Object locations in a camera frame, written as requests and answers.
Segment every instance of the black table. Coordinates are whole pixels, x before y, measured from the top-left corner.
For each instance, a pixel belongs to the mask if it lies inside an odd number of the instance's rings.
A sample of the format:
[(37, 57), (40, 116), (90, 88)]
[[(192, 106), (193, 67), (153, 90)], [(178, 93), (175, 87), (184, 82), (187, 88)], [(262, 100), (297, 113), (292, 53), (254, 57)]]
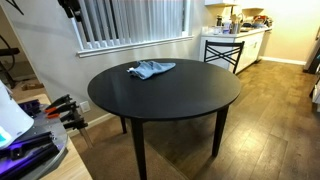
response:
[(136, 62), (121, 64), (94, 77), (88, 86), (92, 101), (102, 109), (129, 118), (141, 179), (146, 179), (143, 123), (177, 121), (217, 112), (212, 156), (217, 156), (229, 105), (240, 93), (240, 81), (231, 72), (195, 60), (175, 62), (162, 74), (141, 80), (126, 71)]

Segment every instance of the kitchen cabinet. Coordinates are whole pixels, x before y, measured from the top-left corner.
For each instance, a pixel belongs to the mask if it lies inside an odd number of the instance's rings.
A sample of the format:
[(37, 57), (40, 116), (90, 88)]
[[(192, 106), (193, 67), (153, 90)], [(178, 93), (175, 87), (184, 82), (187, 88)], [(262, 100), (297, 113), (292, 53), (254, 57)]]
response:
[[(254, 63), (258, 58), (258, 53), (261, 47), (261, 43), (263, 40), (265, 31), (260, 30), (256, 33), (243, 33), (245, 36), (241, 35), (232, 35), (232, 34), (222, 34), (222, 35), (203, 35), (201, 37), (200, 44), (200, 55), (199, 61), (203, 61), (204, 59), (204, 51), (205, 51), (205, 42), (214, 41), (214, 42), (242, 42), (245, 41), (244, 48), (240, 57), (240, 61), (238, 63), (238, 67), (236, 73), (239, 73), (252, 63)], [(223, 49), (219, 49), (220, 51), (228, 51), (230, 47), (224, 47)], [(230, 63), (224, 60), (216, 60), (209, 62), (211, 64), (215, 64), (217, 66), (223, 67), (225, 69), (231, 69)]]
[(237, 6), (240, 4), (240, 0), (205, 0), (204, 4), (214, 6)]
[(242, 0), (242, 9), (264, 9), (265, 0)]

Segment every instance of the vertical blinds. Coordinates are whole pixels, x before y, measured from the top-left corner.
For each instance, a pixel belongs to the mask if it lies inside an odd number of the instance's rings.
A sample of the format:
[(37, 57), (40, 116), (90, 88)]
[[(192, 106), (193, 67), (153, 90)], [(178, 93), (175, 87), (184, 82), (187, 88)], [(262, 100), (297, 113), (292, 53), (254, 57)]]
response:
[(183, 0), (79, 0), (77, 30), (84, 49), (177, 38), (183, 31)]

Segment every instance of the blue towel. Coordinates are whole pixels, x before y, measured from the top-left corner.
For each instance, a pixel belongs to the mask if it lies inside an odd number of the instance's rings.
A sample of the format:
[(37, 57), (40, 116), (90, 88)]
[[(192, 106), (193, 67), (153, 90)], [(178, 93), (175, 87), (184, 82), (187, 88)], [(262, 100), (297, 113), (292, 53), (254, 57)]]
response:
[(157, 63), (155, 61), (137, 61), (137, 63), (139, 65), (137, 68), (130, 68), (127, 71), (143, 80), (151, 77), (153, 74), (168, 71), (176, 65), (176, 63)]

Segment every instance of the laminate flooring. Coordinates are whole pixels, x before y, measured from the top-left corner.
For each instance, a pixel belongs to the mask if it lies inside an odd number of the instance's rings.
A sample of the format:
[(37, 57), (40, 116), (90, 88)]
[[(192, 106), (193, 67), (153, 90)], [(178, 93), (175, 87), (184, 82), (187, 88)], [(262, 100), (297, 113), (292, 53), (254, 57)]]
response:
[(260, 61), (238, 74), (216, 158), (215, 114), (147, 122), (145, 140), (189, 179), (319, 179), (320, 113), (309, 98), (317, 77), (302, 69)]

